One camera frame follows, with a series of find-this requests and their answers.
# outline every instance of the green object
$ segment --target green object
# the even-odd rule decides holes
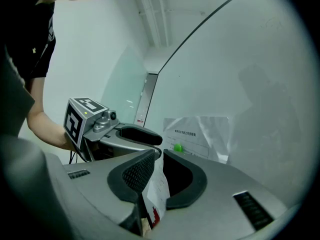
[[[173,150],[176,152],[181,152],[181,153],[184,151],[181,144],[179,144],[179,143],[174,145]]]

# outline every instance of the glass panel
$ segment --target glass panel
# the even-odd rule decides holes
[[[144,126],[161,134],[165,120],[226,119],[227,164],[289,208],[303,196],[317,164],[318,68],[287,1],[232,0],[162,69]]]
[[[121,122],[133,124],[146,77],[143,62],[128,47],[113,69],[101,103],[115,110]]]

